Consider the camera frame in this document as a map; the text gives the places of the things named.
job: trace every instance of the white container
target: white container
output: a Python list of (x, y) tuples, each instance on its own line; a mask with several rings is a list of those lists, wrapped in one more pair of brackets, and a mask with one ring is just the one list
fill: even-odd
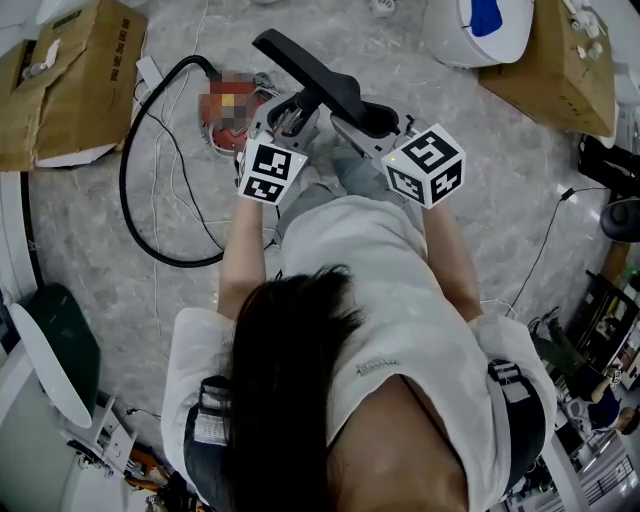
[(524, 53), (533, 20), (532, 0), (497, 0), (502, 26), (476, 37), (471, 30), (471, 0), (429, 0), (424, 42), (433, 56), (450, 66), (483, 67), (517, 61)]

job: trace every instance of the brown cardboard box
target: brown cardboard box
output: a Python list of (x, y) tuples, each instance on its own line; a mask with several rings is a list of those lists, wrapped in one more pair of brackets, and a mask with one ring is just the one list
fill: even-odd
[(84, 163), (74, 156), (91, 161), (126, 136), (146, 23), (99, 0), (43, 27), (31, 62), (44, 62), (56, 39), (58, 55), (0, 101), (0, 170)]
[[(600, 20), (604, 32), (608, 28)], [(597, 60), (581, 59), (594, 41), (602, 45)], [(484, 68), (480, 84), (534, 121), (591, 135), (614, 130), (615, 90), (608, 35), (590, 39), (571, 27), (562, 0), (536, 0), (533, 27), (523, 57), (514, 64)]]
[(21, 73), (31, 62), (35, 41), (21, 41), (0, 57), (0, 103), (9, 99), (21, 82)]

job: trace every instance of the concrete floor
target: concrete floor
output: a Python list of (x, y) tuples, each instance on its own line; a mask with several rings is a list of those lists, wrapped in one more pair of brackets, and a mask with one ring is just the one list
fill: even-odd
[[(205, 1), (129, 2), (149, 18), (145, 53), (163, 72), (191, 53)], [(291, 89), (295, 81), (251, 46), (261, 31), (275, 27), (331, 69), (357, 77), (363, 92), (405, 101), (418, 117), (440, 122), (468, 155), (467, 184), (451, 204), (473, 255), (482, 296), (512, 301), (540, 249), (558, 187), (595, 183), (575, 170), (574, 135), (536, 125), (478, 86), (474, 72), (449, 69), (430, 57), (421, 42), (424, 8), (422, 0), (398, 0), (392, 18), (376, 20), (365, 0), (281, 0), (271, 6), (210, 0), (197, 53), (223, 69), (273, 71), (276, 83)], [(183, 80), (178, 78), (169, 91), (165, 118)], [(224, 220), (234, 200), (234, 171), (200, 138), (196, 98), (204, 84), (203, 74), (192, 69), (171, 126), (205, 218)], [(333, 185), (325, 156), (336, 140), (327, 129), (326, 112), (321, 125), (311, 161), (320, 179)], [(154, 240), (151, 190), (157, 134), (153, 121), (143, 123), (129, 164), (130, 203), (147, 240)], [(174, 153), (169, 139), (163, 140), (155, 187), (160, 247), (184, 258), (214, 254), (201, 226), (171, 194)], [(213, 307), (218, 274), (215, 266), (181, 270), (158, 264), (160, 324), (156, 322), (154, 261), (126, 230), (119, 164), (120, 155), (111, 154), (73, 172), (30, 174), (35, 237), (46, 281), (72, 291), (100, 344), (101, 389), (121, 398), (120, 409), (126, 403), (158, 413), (167, 368), (163, 351), (168, 353), (173, 319), (187, 306)], [(186, 200), (179, 167), (175, 188)], [(555, 305), (570, 314), (586, 284), (584, 270), (598, 270), (608, 247), (597, 222), (604, 199), (602, 191), (582, 192), (575, 203), (560, 206), (542, 260), (518, 303), (523, 322)], [(267, 225), (273, 223), (269, 212)], [(210, 227), (224, 239), (228, 224)], [(274, 275), (278, 249), (269, 249), (267, 259)], [(485, 307), (506, 311), (497, 302)], [(161, 453), (156, 420), (137, 413), (129, 423)]]

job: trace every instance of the black strap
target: black strap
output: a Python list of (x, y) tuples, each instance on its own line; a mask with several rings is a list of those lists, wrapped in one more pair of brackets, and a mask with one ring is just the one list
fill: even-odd
[[(535, 388), (522, 375), (517, 364), (494, 359), (489, 363), (489, 375), (502, 387), (509, 418), (511, 468), (506, 493), (525, 475), (542, 452), (546, 433), (544, 408)], [(522, 396), (518, 395), (518, 391), (523, 391), (520, 386), (526, 390), (526, 398), (518, 399)]]
[(225, 471), (227, 447), (196, 441), (195, 428), (199, 414), (224, 415), (225, 411), (222, 409), (214, 410), (205, 407), (203, 395), (207, 389), (214, 390), (218, 395), (224, 395), (228, 385), (229, 381), (220, 376), (209, 377), (202, 381), (200, 400), (189, 410), (183, 446), (184, 462), (189, 478), (209, 505), (220, 512), (232, 510)]

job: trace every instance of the white appliance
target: white appliance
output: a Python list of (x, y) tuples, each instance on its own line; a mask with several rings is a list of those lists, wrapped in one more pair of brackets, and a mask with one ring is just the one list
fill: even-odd
[(620, 382), (625, 388), (631, 389), (631, 386), (633, 386), (638, 375), (640, 375), (640, 354), (636, 356), (633, 363), (631, 363), (631, 366), (629, 366), (625, 372), (622, 372)]
[(424, 18), (424, 42), (434, 57), (457, 67), (483, 67), (517, 61), (529, 41), (533, 0), (492, 0), (501, 26), (487, 35), (476, 22), (483, 13), (472, 12), (472, 0), (429, 0)]

